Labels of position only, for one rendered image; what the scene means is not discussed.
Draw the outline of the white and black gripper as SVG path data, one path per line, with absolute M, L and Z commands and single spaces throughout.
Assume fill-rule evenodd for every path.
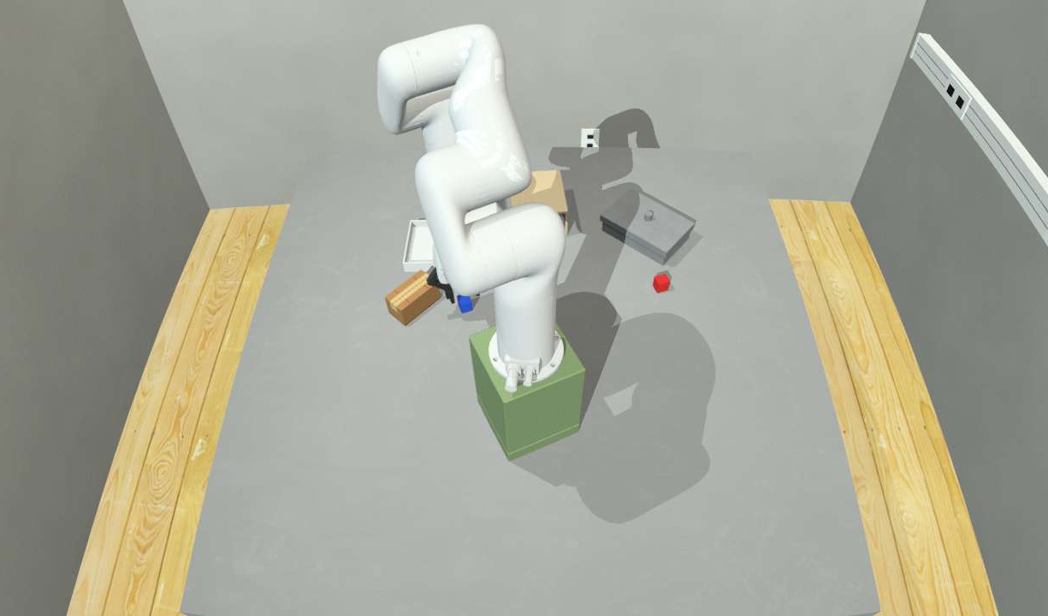
M 427 283 L 429 284 L 429 286 L 436 286 L 437 288 L 442 289 L 442 291 L 445 291 L 445 295 L 447 299 L 450 298 L 452 304 L 456 303 L 456 301 L 454 301 L 452 286 L 450 286 L 444 276 L 444 269 L 442 269 L 441 262 L 439 262 L 439 257 L 434 243 L 433 243 L 433 262 L 434 262 L 434 269 L 431 270 L 429 278 L 427 278 L 425 280 Z

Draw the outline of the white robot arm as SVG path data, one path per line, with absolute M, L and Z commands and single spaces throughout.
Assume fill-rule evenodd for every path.
M 384 127 L 422 128 L 415 181 L 447 283 L 461 296 L 494 291 L 494 370 L 506 391 L 543 381 L 564 356 L 555 320 L 565 226 L 546 204 L 512 207 L 532 170 L 499 36 L 472 24 L 403 40 L 384 48 L 376 74 Z

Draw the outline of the brown cardboard box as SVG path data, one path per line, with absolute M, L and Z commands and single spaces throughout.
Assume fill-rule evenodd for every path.
M 419 313 L 424 312 L 425 309 L 429 309 L 430 305 L 433 305 L 441 298 L 439 295 L 439 288 L 429 286 L 425 282 L 427 277 L 429 274 L 420 269 L 415 276 L 403 281 L 401 286 L 398 286 L 389 295 L 384 298 L 389 313 L 394 318 L 401 321 L 403 326 L 407 326 L 411 320 L 417 318 Z

